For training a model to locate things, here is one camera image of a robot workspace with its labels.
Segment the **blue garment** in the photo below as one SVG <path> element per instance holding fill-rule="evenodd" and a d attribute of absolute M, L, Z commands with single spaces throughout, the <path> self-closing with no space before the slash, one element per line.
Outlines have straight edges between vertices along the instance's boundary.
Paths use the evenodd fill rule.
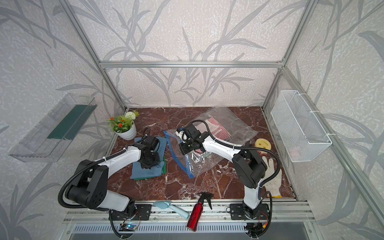
<path fill-rule="evenodd" d="M 132 167 L 132 174 L 130 179 L 135 181 L 137 180 L 145 180 L 150 178 L 159 177 L 166 173 L 166 161 L 165 161 L 165 149 L 167 147 L 167 140 L 162 137 L 157 137 L 159 140 L 158 154 L 161 158 L 161 161 L 150 169 L 143 169 L 141 167 L 141 163 L 135 162 Z"/>

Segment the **red white striped top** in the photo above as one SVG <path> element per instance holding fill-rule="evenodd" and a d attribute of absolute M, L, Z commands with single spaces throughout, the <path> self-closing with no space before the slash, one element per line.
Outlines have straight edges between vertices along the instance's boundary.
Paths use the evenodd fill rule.
<path fill-rule="evenodd" d="M 209 129 L 215 138 L 219 138 L 223 141 L 228 141 L 231 138 L 231 134 L 215 118 L 212 117 L 206 119 L 205 122 L 209 126 Z M 195 127 L 201 133 L 207 132 L 207 128 L 203 123 L 200 123 Z M 201 150 L 194 150 L 194 153 L 197 155 L 206 154 L 205 152 L 203 153 Z"/>

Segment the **clear vacuum bag blue zip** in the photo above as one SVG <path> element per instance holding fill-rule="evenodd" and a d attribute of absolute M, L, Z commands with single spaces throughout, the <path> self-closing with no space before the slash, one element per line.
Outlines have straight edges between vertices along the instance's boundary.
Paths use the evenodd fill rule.
<path fill-rule="evenodd" d="M 253 130 L 229 108 L 211 108 L 192 124 L 164 131 L 173 159 L 196 178 L 223 159 L 231 161 L 239 146 L 252 140 Z"/>

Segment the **green tank top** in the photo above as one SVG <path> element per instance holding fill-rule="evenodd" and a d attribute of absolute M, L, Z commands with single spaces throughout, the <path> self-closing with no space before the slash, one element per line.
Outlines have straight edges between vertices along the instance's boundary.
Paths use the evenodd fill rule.
<path fill-rule="evenodd" d="M 130 179 L 134 181 L 152 179 L 160 177 L 166 173 L 166 161 L 163 160 L 150 169 L 142 169 L 138 162 L 133 163 L 132 175 Z"/>

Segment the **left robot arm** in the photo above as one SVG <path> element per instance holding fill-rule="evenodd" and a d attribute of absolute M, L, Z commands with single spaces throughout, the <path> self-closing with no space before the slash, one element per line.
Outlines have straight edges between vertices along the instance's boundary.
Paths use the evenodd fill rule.
<path fill-rule="evenodd" d="M 135 200 L 109 191 L 108 179 L 133 163 L 140 163 L 144 169 L 154 167 L 161 161 L 157 152 L 159 146 L 158 138 L 146 135 L 113 155 L 97 161 L 81 161 L 74 175 L 60 189 L 59 204 L 68 209 L 88 208 L 134 215 L 137 211 Z"/>

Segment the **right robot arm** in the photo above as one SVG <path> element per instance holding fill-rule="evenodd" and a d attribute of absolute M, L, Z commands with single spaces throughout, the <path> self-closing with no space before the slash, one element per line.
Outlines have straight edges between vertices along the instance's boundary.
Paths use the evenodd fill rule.
<path fill-rule="evenodd" d="M 249 219 L 256 218 L 262 202 L 261 183 L 268 168 L 258 151 L 215 139 L 211 133 L 202 133 L 193 124 L 178 128 L 177 134 L 182 140 L 179 146 L 183 155 L 199 150 L 219 155 L 233 163 L 245 188 L 244 213 Z"/>

